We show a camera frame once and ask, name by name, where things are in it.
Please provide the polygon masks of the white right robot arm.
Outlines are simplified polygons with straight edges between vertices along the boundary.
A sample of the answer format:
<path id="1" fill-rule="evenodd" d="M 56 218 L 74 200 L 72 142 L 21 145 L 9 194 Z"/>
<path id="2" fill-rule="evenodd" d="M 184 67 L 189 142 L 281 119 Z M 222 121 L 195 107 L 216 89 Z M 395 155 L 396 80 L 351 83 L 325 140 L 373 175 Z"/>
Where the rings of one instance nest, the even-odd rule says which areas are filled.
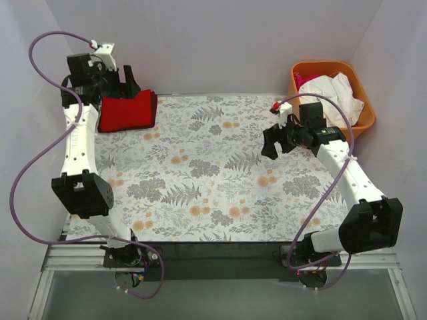
<path id="1" fill-rule="evenodd" d="M 403 214 L 400 200 L 388 198 L 371 182 L 353 157 L 342 130 L 327 125 L 322 104 L 300 105 L 298 117 L 289 103 L 277 102 L 270 111 L 279 121 L 264 130 L 262 155 L 277 159 L 276 143 L 282 153 L 296 147 L 311 150 L 334 178 L 333 185 L 349 210 L 338 228 L 308 233 L 292 245 L 287 254 L 289 262 L 317 265 L 341 251 L 355 254 L 395 246 Z"/>

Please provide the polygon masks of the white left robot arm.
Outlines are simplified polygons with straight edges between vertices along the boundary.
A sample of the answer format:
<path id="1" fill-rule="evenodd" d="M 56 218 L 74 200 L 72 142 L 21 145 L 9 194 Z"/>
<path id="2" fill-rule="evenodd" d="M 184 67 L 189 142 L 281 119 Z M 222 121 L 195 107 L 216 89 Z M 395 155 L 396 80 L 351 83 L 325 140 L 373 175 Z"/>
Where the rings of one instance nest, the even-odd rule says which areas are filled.
<path id="1" fill-rule="evenodd" d="M 142 260 L 142 251 L 134 232 L 111 212 L 113 189 L 97 172 L 95 132 L 103 98 L 134 98 L 139 86 L 129 65 L 121 83 L 113 55 L 100 49 L 92 55 L 69 55 L 67 64 L 70 74 L 61 83 L 61 103 L 71 133 L 61 175 L 52 179 L 51 187 L 70 214 L 107 237 L 104 250 L 110 259 L 133 267 Z"/>

